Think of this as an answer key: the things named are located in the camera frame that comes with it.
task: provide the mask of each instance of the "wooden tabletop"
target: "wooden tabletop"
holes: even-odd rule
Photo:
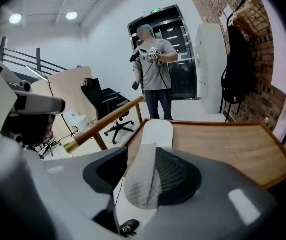
[[[128,167],[146,122],[124,143]],[[174,150],[230,164],[266,189],[286,180],[286,150],[263,123],[171,123]]]

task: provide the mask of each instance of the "black shoe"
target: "black shoe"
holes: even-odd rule
[[[123,237],[127,237],[129,235],[133,236],[136,233],[134,232],[139,226],[139,222],[135,219],[131,219],[126,221],[124,224],[120,226],[120,234]]]

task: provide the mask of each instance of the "blue cap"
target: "blue cap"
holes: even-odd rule
[[[149,24],[141,25],[141,27],[143,27],[143,28],[148,29],[149,31],[151,31],[152,36],[155,38],[154,31],[153,31],[152,27],[151,27]]]

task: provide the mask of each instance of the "wooden rod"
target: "wooden rod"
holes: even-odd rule
[[[137,112],[138,122],[139,122],[139,124],[141,124],[143,122],[143,120],[142,120],[141,110],[139,109],[139,104],[137,104],[135,106],[135,108],[136,108],[136,112]]]
[[[89,140],[91,137],[94,137],[100,130],[105,128],[107,125],[112,123],[113,121],[120,118],[123,114],[125,114],[127,111],[129,111],[134,106],[138,105],[139,102],[143,101],[145,99],[145,96],[140,96],[137,99],[121,106],[119,109],[113,111],[112,113],[108,114],[104,118],[97,121],[87,132],[83,133],[82,135],[76,136],[71,143],[67,143],[64,145],[64,149],[67,151],[67,153],[70,153],[71,151],[75,150],[77,147],[82,145],[84,142]],[[96,140],[98,146],[100,148],[105,148],[106,146],[100,146],[99,144],[100,140]]]
[[[99,135],[99,133],[96,133],[94,135],[94,139],[95,139],[97,145],[99,146],[99,148],[101,150],[106,150],[107,149],[107,147],[106,147],[105,143],[103,142],[102,137]]]

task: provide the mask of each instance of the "ceiling light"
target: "ceiling light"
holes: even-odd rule
[[[167,40],[171,40],[171,39],[174,39],[174,38],[177,38],[177,36],[169,37],[169,38],[167,38]]]
[[[30,70],[31,72],[33,72],[35,75],[37,75],[39,78],[41,78],[41,79],[43,79],[43,80],[45,80],[45,81],[48,81],[48,77],[47,77],[47,76],[41,74],[40,72],[36,71],[36,70],[33,69],[32,67],[26,66],[26,68],[27,68],[28,70]]]
[[[75,11],[70,11],[69,13],[66,14],[66,19],[68,20],[74,20],[77,17],[77,12]]]
[[[9,23],[17,24],[21,21],[22,16],[19,13],[14,13],[9,17]]]

